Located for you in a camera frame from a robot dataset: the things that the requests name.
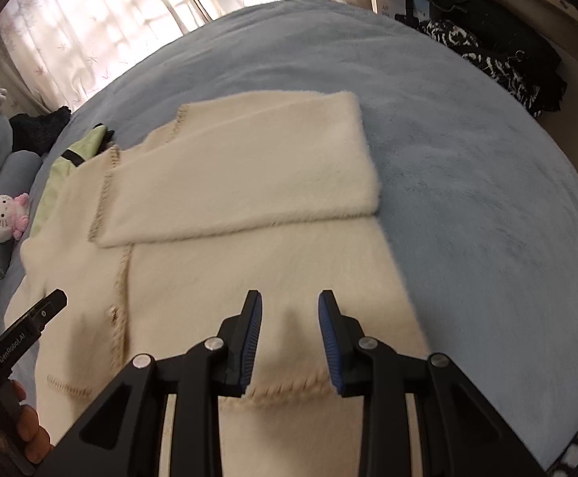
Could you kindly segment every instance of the blue bed sheet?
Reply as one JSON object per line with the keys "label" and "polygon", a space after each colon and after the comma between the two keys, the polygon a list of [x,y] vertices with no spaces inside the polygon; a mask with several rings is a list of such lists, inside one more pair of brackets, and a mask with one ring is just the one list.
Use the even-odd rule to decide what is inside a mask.
{"label": "blue bed sheet", "polygon": [[[255,89],[358,96],[383,183],[379,220],[431,348],[551,463],[578,427],[578,176],[518,102],[422,34],[328,0],[218,19],[78,110],[33,202],[52,160],[97,123],[127,148],[182,103]],[[0,332],[22,277],[16,252],[0,281]],[[29,387],[34,357],[16,373]]]}

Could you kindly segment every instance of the box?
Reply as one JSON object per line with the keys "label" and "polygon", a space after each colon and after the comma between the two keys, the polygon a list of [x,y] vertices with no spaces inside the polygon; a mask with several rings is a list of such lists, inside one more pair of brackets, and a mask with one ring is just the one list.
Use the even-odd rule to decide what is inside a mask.
{"label": "box", "polygon": [[[420,21],[430,19],[428,0],[413,0],[414,15]],[[395,14],[406,15],[406,0],[376,0],[377,14],[395,19]]]}

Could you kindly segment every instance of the light green fabric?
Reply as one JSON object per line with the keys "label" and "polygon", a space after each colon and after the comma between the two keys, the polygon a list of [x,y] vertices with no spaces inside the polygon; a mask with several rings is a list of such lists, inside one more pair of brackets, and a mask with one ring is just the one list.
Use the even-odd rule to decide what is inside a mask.
{"label": "light green fabric", "polygon": [[[73,143],[68,149],[76,154],[79,154],[86,161],[97,155],[103,135],[107,132],[107,127],[99,125],[94,129],[89,130],[83,138]],[[76,170],[77,167],[71,161],[68,161],[62,156],[59,156],[52,166],[48,175],[46,187],[39,200],[39,206],[35,213],[35,219],[30,229],[30,236],[35,237],[41,231],[41,228],[46,224],[54,209],[57,197],[63,188],[68,176]]]}

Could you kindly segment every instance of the black fuzzy fabric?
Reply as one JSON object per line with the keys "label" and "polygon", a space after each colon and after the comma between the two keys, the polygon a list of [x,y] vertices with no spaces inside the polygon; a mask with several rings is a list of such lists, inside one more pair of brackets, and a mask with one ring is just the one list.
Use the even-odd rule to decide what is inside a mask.
{"label": "black fuzzy fabric", "polygon": [[48,154],[69,121],[70,109],[65,105],[42,116],[16,114],[10,119],[13,128],[13,152],[31,151],[38,155]]}

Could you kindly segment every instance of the black strap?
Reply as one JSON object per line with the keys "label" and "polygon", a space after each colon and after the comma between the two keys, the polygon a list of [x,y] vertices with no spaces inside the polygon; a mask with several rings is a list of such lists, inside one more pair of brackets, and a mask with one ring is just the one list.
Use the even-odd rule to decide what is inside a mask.
{"label": "black strap", "polygon": [[101,154],[101,152],[105,151],[105,149],[108,148],[109,143],[112,141],[112,136],[114,134],[115,134],[115,132],[112,129],[105,131],[105,134],[103,134],[103,138],[101,138],[101,144],[99,145],[99,148],[97,149],[96,155]]}
{"label": "black strap", "polygon": [[419,26],[419,19],[415,17],[415,3],[413,0],[405,0],[406,15],[395,14],[395,19],[408,27],[417,28]]}
{"label": "black strap", "polygon": [[70,149],[66,149],[64,151],[64,154],[61,155],[61,157],[64,157],[65,159],[70,161],[75,167],[78,167],[81,163],[85,162],[85,159],[83,159],[79,154],[77,154],[74,151],[71,151]]}

